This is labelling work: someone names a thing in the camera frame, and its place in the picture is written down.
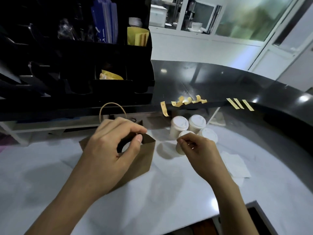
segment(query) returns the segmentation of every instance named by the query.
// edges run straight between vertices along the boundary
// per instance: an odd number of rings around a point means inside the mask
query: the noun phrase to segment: white plastic lid
[[[178,137],[182,137],[183,135],[188,134],[188,133],[194,133],[194,132],[189,131],[189,130],[185,130],[185,131],[180,132]]]
[[[193,115],[189,118],[189,123],[196,129],[203,129],[207,125],[205,118],[201,115]]]
[[[172,126],[179,131],[187,130],[189,127],[188,120],[183,116],[176,116],[172,119]]]
[[[217,143],[217,134],[210,128],[204,128],[199,132],[199,135],[208,138]]]

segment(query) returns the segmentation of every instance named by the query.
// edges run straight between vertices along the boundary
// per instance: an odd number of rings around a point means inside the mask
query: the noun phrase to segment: black organizer
[[[21,9],[22,15],[17,13],[15,16],[12,15],[12,19],[6,17],[6,20],[11,22],[0,23],[0,25],[8,31],[5,38],[9,37],[12,40],[13,43],[10,44],[15,54],[22,56],[12,64],[15,66],[14,73],[24,76],[21,85],[29,85],[25,80],[32,82],[31,79],[29,80],[29,75],[32,75],[29,64],[33,62],[36,68],[36,64],[41,68],[36,71],[37,74],[44,72],[59,76],[56,84],[49,85],[51,97],[62,98],[68,95],[74,99],[77,95],[81,99],[85,95],[88,99],[99,99],[101,102],[107,100],[123,105],[148,104],[152,99],[155,82],[150,61],[151,35],[146,47],[129,46],[127,27],[129,17],[139,17],[142,19],[143,28],[148,29],[151,0],[111,0],[117,4],[119,25],[117,44],[58,39],[57,29],[63,18],[68,18],[74,26],[93,23],[90,11],[92,1],[15,0],[12,2],[9,7],[12,10]],[[73,18],[76,15],[77,3],[81,5],[83,21]],[[18,35],[21,32],[16,27],[22,30],[24,37]],[[124,80],[100,80],[101,70],[118,74]],[[36,92],[38,88],[29,87],[28,91]]]

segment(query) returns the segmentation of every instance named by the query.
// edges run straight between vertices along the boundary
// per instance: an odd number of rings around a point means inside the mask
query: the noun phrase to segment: white saucer
[[[191,32],[202,33],[203,30],[192,30],[190,27],[187,28]]]

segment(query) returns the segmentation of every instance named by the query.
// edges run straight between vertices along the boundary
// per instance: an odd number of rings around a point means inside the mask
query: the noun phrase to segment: glossy black counter
[[[161,111],[165,101],[167,110],[177,110],[171,101],[178,97],[201,95],[208,103],[183,105],[180,109],[225,106],[226,98],[246,99],[256,110],[281,116],[291,116],[313,126],[313,97],[293,87],[263,76],[225,66],[152,60],[155,74],[153,98],[150,104],[138,105],[138,99],[123,104],[127,113]],[[63,117],[97,115],[108,102],[92,95],[67,95],[62,98],[42,97],[33,100],[0,100],[0,121],[41,120]],[[103,114],[121,113],[119,107],[107,106]]]

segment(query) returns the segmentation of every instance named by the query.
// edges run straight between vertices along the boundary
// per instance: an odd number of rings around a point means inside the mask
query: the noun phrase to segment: white table
[[[231,117],[227,124],[209,127],[219,151],[242,156],[252,175],[240,189],[245,203],[257,201],[278,234],[311,234],[313,158],[263,126]],[[72,234],[164,234],[218,214],[211,187],[175,153],[166,126],[162,119],[148,131],[157,140],[150,171],[96,201]],[[80,157],[81,138],[10,146],[0,154],[2,234],[23,234],[53,200]]]

